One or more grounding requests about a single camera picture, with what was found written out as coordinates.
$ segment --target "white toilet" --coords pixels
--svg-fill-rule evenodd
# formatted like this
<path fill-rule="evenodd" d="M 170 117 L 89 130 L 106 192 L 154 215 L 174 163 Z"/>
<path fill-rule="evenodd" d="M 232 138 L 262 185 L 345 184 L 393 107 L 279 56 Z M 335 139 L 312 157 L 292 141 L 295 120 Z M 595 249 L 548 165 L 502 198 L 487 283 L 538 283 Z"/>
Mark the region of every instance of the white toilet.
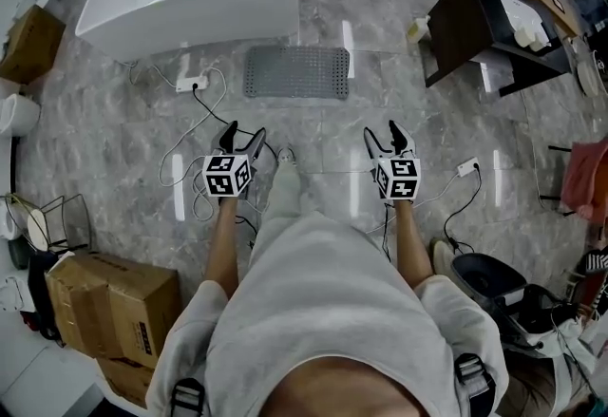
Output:
<path fill-rule="evenodd" d="M 0 137 L 24 137 L 36 125 L 40 106 L 19 94 L 0 101 Z"/>
<path fill-rule="evenodd" d="M 13 240 L 22 235 L 19 226 L 25 226 L 24 209 L 12 205 L 7 208 L 7 204 L 3 199 L 0 199 L 0 238 Z"/>

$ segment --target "marble floor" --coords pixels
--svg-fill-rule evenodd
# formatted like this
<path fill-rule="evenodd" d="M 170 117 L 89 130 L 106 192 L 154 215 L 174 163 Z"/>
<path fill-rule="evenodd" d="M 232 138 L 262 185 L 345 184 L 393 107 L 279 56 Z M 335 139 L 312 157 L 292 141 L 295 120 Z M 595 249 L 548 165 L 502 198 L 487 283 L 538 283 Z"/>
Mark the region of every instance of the marble floor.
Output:
<path fill-rule="evenodd" d="M 176 220 L 174 190 L 160 186 L 159 164 L 205 111 L 190 95 L 178 95 L 149 65 L 158 66 L 172 81 L 213 66 L 227 80 L 227 95 L 216 110 L 221 117 L 238 120 L 241 128 L 265 126 L 273 147 L 285 141 L 293 144 L 306 210 L 319 209 L 365 231 L 382 224 L 384 206 L 368 172 L 371 164 L 362 132 L 368 126 L 385 139 L 393 119 L 417 142 L 424 168 L 420 201 L 439 194 L 459 163 L 473 156 L 479 159 L 481 192 L 450 222 L 450 233 L 476 251 L 510 263 L 528 280 L 560 291 L 563 271 L 582 253 L 586 226 L 577 217 L 563 218 L 540 206 L 532 145 L 541 190 L 559 190 L 566 158 L 549 153 L 546 145 L 602 138 L 608 99 L 583 97 L 568 74 L 522 94 L 482 103 L 481 75 L 473 65 L 426 89 L 420 50 L 406 41 L 406 27 L 436 1 L 300 0 L 297 37 L 159 54 L 133 69 L 137 81 L 132 85 L 127 67 L 74 36 L 85 0 L 62 0 L 67 28 L 54 69 L 28 90 L 42 105 L 42 116 L 19 146 L 18 192 L 37 203 L 83 193 L 95 248 L 177 269 L 184 298 L 189 297 L 201 279 L 214 221 L 200 222 L 190 212 L 194 171 L 183 185 L 186 220 Z M 343 21 L 352 28 L 355 74 L 346 102 L 243 96 L 243 57 L 251 45 L 342 46 Z M 211 105 L 222 91 L 220 77 L 212 73 L 202 98 Z M 188 163 L 209 153 L 220 127 L 209 118 L 176 152 Z M 238 140 L 245 142 L 246 137 Z M 259 164 L 250 201 L 262 209 L 273 172 L 267 150 Z M 161 177 L 170 182 L 170 170 L 165 168 Z M 425 240 L 442 233 L 447 216 L 463 206 L 476 187 L 474 175 L 457 179 L 444 196 L 416 210 Z M 204 217 L 204 202 L 197 208 Z M 241 203 L 239 210 L 258 222 L 247 204 Z M 75 237 L 82 235 L 82 219 L 69 217 Z M 373 235 L 380 241 L 382 230 Z M 243 224 L 238 236 L 244 272 L 253 233 Z M 394 252 L 392 231 L 390 236 Z"/>

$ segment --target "power strip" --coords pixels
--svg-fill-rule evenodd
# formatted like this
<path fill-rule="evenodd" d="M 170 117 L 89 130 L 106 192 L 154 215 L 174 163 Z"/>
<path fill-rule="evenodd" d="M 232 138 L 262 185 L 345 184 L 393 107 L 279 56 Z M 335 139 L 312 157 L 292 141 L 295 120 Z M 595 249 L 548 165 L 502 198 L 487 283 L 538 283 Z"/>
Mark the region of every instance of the power strip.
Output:
<path fill-rule="evenodd" d="M 204 90 L 209 86 L 209 77 L 206 74 L 194 78 L 181 78 L 176 83 L 175 90 L 178 93 L 191 93 L 193 86 L 197 85 L 197 89 Z"/>
<path fill-rule="evenodd" d="M 475 172 L 475 164 L 479 167 L 479 161 L 477 157 L 473 157 L 470 161 L 466 161 L 461 163 L 458 166 L 458 175 L 463 178 L 464 176 L 468 176 L 471 172 Z"/>

